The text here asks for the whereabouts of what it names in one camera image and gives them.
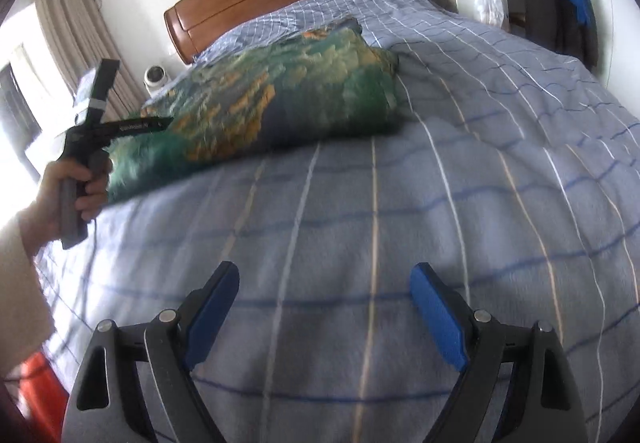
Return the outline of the person's left hand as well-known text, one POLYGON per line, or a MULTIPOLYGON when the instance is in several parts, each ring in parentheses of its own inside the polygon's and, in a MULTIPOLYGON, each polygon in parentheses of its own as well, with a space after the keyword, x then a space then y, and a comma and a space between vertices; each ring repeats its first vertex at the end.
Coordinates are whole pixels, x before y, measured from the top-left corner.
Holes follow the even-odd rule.
POLYGON ((31 251, 57 239, 64 249, 85 241, 88 223, 107 202, 112 170, 107 155, 99 155, 90 165, 64 158, 44 170, 37 198, 21 218, 23 241, 31 251))

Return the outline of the beige sleeved left forearm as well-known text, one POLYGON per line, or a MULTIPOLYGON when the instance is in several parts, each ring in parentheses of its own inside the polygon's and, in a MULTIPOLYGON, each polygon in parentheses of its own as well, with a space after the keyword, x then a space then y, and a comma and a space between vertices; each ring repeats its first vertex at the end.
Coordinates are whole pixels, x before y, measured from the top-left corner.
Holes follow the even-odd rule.
POLYGON ((6 378, 52 336, 54 322, 16 217, 1 230, 0 263, 0 364, 6 378))

